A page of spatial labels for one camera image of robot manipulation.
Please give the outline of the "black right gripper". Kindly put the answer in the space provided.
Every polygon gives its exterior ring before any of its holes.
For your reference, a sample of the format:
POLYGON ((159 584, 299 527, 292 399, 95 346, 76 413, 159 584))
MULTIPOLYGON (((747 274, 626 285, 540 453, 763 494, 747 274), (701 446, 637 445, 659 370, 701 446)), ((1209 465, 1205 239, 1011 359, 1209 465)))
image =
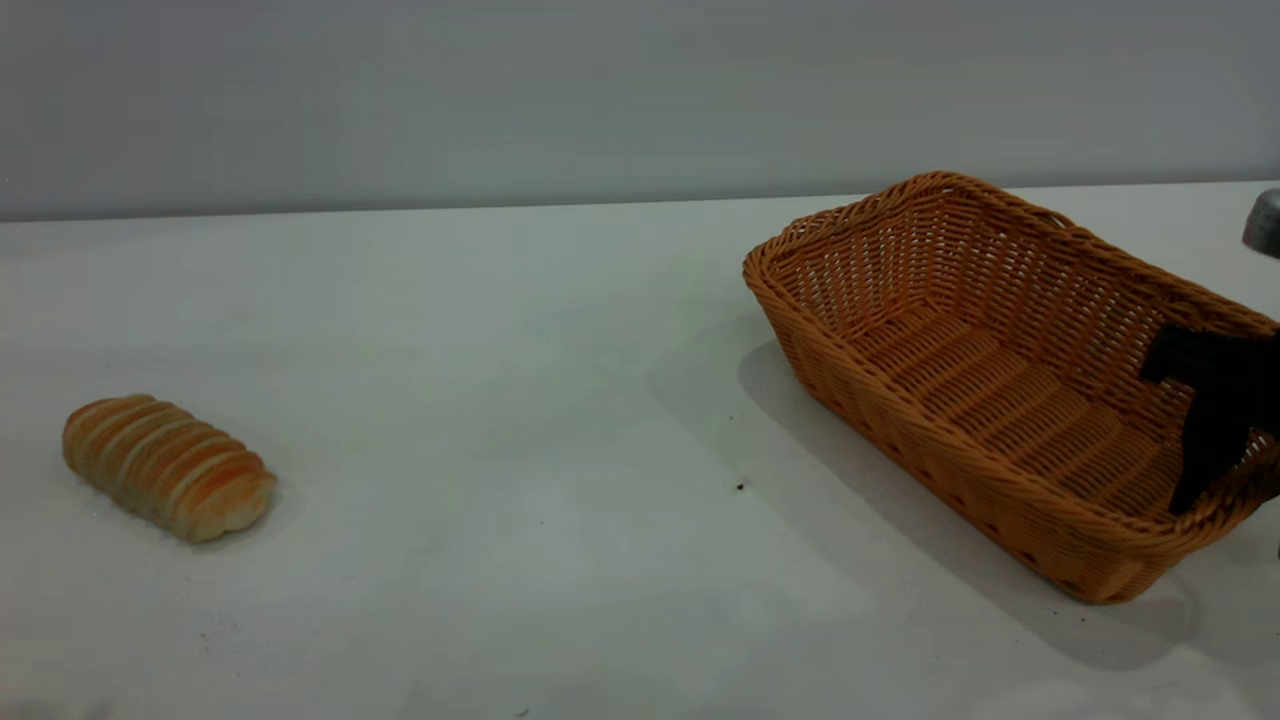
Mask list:
POLYGON ((1201 386, 1181 432, 1181 475, 1169 511, 1189 512, 1245 452, 1251 429, 1279 434, 1279 334, 1228 336, 1165 325, 1140 366, 1149 383, 1201 386))

